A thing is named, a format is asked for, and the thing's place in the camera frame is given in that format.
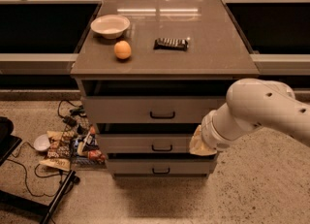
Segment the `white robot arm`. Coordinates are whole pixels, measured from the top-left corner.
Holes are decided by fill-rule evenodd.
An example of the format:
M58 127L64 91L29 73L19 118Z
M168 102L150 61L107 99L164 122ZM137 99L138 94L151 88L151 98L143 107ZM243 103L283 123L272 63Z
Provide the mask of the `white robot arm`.
M243 79L228 89L226 103L210 112L197 127L189 152L208 156L263 127L310 145L310 106L298 101L283 82Z

